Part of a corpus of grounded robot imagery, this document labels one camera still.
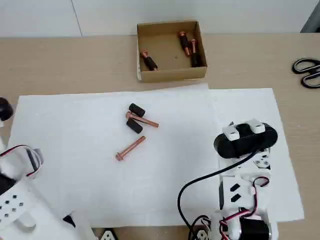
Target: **copper bolt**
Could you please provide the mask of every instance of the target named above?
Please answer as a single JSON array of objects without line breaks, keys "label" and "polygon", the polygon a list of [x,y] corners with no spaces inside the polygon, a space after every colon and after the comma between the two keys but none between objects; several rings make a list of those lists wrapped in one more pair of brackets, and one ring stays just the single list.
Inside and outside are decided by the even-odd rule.
[{"label": "copper bolt", "polygon": [[[152,60],[152,58],[148,55],[148,52],[147,52],[146,50],[143,50],[143,51],[141,52],[141,57],[144,59],[144,62],[145,62],[145,63],[146,63],[146,59],[149,58],[149,60],[148,60],[149,64],[150,64],[150,62],[151,62],[152,65],[157,66],[156,63]],[[151,69],[153,69],[154,71],[157,71],[157,70],[158,70],[158,67],[151,67]]]},{"label": "copper bolt", "polygon": [[195,40],[194,38],[191,39],[192,53],[193,53],[193,54],[196,53],[196,42],[197,42],[197,40]]},{"label": "copper bolt", "polygon": [[122,161],[125,157],[125,155],[127,155],[129,152],[132,151],[132,149],[134,149],[136,146],[138,146],[140,143],[142,143],[144,140],[146,140],[145,136],[140,137],[138,140],[136,140],[134,143],[132,143],[130,146],[128,146],[125,150],[123,150],[122,152],[117,152],[115,155],[115,158],[118,161]]},{"label": "copper bolt", "polygon": [[[188,42],[188,39],[187,39],[187,35],[186,35],[186,32],[185,31],[181,31],[181,32],[179,32],[179,36],[180,37],[186,37],[186,42]],[[189,57],[190,56],[190,50],[189,50],[189,47],[188,46],[185,46],[184,47],[184,51],[185,51],[185,54]]]},{"label": "copper bolt", "polygon": [[142,56],[144,59],[147,58],[147,57],[149,57],[149,56],[148,56],[148,52],[147,52],[146,50],[144,50],[144,51],[141,52],[141,56]]},{"label": "copper bolt", "polygon": [[158,127],[159,127],[159,124],[158,124],[158,123],[153,122],[153,121],[150,121],[150,120],[147,120],[147,119],[145,119],[145,118],[143,118],[143,117],[139,117],[139,116],[133,114],[131,111],[128,111],[128,112],[125,114],[125,117],[126,117],[127,119],[128,119],[128,118],[132,118],[132,119],[135,119],[135,120],[137,120],[137,121],[143,122],[143,123],[145,123],[145,124],[149,124],[149,125],[151,125],[151,126],[153,126],[153,127],[155,127],[155,128],[158,128]]}]

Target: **scissors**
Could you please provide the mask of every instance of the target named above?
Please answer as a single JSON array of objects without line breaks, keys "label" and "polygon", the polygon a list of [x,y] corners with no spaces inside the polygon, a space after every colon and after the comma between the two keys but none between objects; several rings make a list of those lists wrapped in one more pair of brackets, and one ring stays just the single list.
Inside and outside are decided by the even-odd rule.
[{"label": "scissors", "polygon": [[[305,68],[298,68],[298,65],[300,63],[311,63],[311,66],[307,66]],[[297,60],[294,64],[292,64],[292,72],[295,74],[305,74],[309,73],[309,75],[304,76],[301,79],[301,84],[305,88],[308,89],[318,89],[320,88],[320,83],[319,84],[310,84],[307,83],[308,80],[315,79],[316,77],[320,77],[320,60],[311,58],[311,57],[305,57]]]}]

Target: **white wall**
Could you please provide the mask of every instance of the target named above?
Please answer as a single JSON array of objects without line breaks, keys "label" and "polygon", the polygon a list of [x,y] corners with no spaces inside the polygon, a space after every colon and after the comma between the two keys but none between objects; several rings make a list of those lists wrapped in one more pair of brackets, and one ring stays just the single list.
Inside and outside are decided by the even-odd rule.
[{"label": "white wall", "polygon": [[0,0],[0,37],[81,36],[71,0]]},{"label": "white wall", "polygon": [[300,32],[318,0],[0,0],[0,37],[134,34],[142,22],[197,19],[206,33]]}]

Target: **black knob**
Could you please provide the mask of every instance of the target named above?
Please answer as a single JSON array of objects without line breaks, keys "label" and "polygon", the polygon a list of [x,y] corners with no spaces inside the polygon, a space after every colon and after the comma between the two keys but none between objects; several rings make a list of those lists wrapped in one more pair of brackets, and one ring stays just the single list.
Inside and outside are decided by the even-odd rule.
[{"label": "black knob", "polygon": [[13,114],[14,110],[7,99],[0,97],[0,120],[8,120]]}]

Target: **copper screw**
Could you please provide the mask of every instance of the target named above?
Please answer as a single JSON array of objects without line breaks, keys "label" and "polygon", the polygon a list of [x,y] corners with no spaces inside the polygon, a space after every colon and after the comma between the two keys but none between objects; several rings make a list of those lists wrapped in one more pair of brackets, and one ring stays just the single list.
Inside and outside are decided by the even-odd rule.
[{"label": "copper screw", "polygon": [[143,57],[144,59],[147,58],[147,57],[149,57],[149,56],[148,56],[148,52],[147,52],[146,50],[142,51],[142,52],[141,52],[141,55],[142,55],[142,57]]},{"label": "copper screw", "polygon": [[127,155],[129,152],[132,151],[132,149],[134,149],[136,146],[138,146],[140,143],[142,143],[144,140],[146,140],[145,136],[140,137],[138,140],[136,140],[134,143],[132,143],[130,146],[128,146],[125,150],[123,150],[122,152],[117,152],[115,155],[115,158],[118,161],[122,161],[125,157],[125,155]]},{"label": "copper screw", "polygon": [[150,121],[150,120],[147,120],[147,119],[145,119],[145,118],[143,118],[143,117],[139,117],[139,116],[133,114],[131,111],[128,111],[128,112],[125,114],[125,117],[126,117],[127,119],[132,118],[132,119],[138,120],[138,121],[140,121],[140,122],[143,122],[143,123],[145,123],[145,124],[149,124],[149,125],[151,125],[151,126],[153,126],[153,127],[155,127],[155,128],[158,128],[158,127],[159,127],[159,124],[158,124],[158,123],[153,122],[153,121]]},{"label": "copper screw", "polygon": [[191,39],[191,43],[192,43],[192,53],[193,53],[193,54],[196,53],[196,42],[197,42],[197,40],[195,40],[194,38]]},{"label": "copper screw", "polygon": [[149,57],[148,52],[147,52],[146,50],[143,50],[143,51],[141,52],[141,57],[144,58],[144,59],[148,58],[148,57]]},{"label": "copper screw", "polygon": [[[183,36],[186,36],[186,32],[185,31],[181,31],[181,32],[179,32],[179,35],[181,36],[181,37],[183,37]],[[184,47],[184,51],[185,51],[185,54],[187,55],[187,56],[190,56],[190,51],[189,51],[189,47]]]}]

